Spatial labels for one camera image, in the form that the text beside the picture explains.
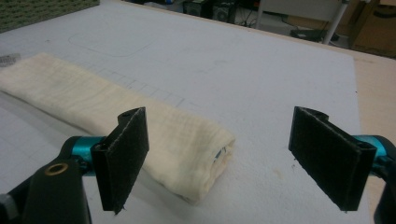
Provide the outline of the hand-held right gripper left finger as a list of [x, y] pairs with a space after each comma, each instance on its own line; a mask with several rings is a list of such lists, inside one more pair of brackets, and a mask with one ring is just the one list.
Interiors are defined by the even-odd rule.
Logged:
[[146, 108], [118, 115], [117, 127], [91, 148], [105, 211], [118, 214], [125, 205], [149, 152]]

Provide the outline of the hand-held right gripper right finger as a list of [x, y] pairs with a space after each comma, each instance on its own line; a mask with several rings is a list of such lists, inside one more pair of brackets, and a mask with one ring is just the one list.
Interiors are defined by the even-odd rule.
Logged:
[[376, 148], [329, 122], [329, 116], [296, 106], [289, 150], [342, 211], [356, 211], [374, 162]]

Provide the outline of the cream towel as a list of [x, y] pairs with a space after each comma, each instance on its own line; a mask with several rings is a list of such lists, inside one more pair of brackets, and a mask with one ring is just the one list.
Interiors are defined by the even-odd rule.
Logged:
[[233, 155], [235, 137], [217, 123], [46, 53], [0, 69], [0, 91], [94, 135], [110, 133], [119, 114], [145, 107], [149, 152], [143, 168], [189, 203], [207, 195]]

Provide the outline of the black device on floor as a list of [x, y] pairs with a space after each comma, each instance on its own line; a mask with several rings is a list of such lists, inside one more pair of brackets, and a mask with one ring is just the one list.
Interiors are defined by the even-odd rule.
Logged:
[[323, 41], [327, 34], [326, 30], [291, 30], [290, 36], [313, 42]]

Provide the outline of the brown cardboard box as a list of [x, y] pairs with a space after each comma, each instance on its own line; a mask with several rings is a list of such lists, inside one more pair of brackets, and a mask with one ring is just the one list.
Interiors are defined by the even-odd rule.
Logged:
[[349, 47], [396, 58], [396, 0], [371, 0], [351, 30]]

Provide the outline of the white metal stand leg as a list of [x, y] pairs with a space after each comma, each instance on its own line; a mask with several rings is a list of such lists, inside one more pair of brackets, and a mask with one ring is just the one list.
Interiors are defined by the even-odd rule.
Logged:
[[333, 18], [332, 18], [332, 22], [330, 24], [330, 27], [326, 33], [326, 35], [323, 38], [322, 43], [324, 45], [328, 45], [332, 39], [333, 34], [335, 33], [335, 30], [340, 22], [340, 20], [342, 19], [344, 13], [347, 10], [347, 7], [349, 5], [351, 0], [341, 0], [341, 5], [340, 7], [336, 10]]

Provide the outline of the small grey mesh piece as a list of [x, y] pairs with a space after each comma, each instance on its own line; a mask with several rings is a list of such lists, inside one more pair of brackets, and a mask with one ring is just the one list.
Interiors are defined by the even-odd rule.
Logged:
[[8, 67], [15, 64], [20, 59], [21, 55], [19, 53], [12, 53], [0, 56], [0, 67]]

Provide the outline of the green textured mat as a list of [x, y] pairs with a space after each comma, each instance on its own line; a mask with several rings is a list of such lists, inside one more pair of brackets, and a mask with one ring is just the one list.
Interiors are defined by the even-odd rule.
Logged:
[[99, 5], [100, 0], [0, 0], [0, 34]]

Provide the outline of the black electronic equipment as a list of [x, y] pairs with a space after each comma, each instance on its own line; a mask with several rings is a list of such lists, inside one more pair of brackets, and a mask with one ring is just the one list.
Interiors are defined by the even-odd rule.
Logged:
[[183, 13], [234, 24], [238, 0], [185, 0]]

